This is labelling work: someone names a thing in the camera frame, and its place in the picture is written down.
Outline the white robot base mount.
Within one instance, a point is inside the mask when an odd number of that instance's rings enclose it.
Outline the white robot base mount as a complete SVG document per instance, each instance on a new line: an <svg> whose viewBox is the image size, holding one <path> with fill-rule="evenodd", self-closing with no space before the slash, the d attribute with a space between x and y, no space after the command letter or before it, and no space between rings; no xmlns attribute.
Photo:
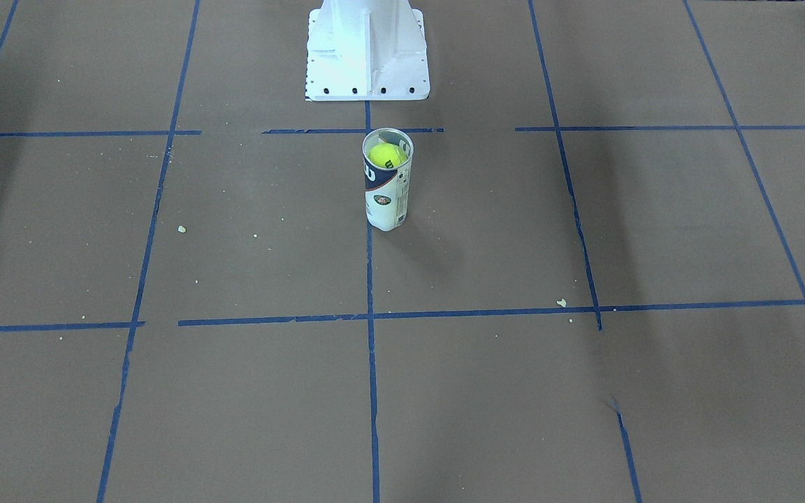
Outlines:
<svg viewBox="0 0 805 503"><path fill-rule="evenodd" d="M305 99L425 100L424 16L408 1L324 1L307 19Z"/></svg>

